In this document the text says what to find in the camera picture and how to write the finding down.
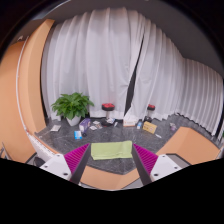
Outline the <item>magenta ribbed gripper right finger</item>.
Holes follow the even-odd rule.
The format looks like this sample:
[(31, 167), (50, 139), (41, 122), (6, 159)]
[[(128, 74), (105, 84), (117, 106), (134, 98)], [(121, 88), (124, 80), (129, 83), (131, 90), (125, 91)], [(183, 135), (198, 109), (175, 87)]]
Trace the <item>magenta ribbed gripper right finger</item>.
[(158, 156), (137, 144), (132, 146), (132, 156), (143, 185), (181, 170), (166, 154)]

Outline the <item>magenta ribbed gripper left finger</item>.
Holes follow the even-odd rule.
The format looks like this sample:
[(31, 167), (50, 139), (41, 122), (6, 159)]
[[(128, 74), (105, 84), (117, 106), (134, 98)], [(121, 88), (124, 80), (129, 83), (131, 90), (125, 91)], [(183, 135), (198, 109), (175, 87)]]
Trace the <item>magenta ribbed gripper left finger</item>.
[(74, 184), (78, 184), (81, 180), (90, 154), (91, 145), (87, 143), (65, 155), (55, 154), (41, 166), (41, 169)]

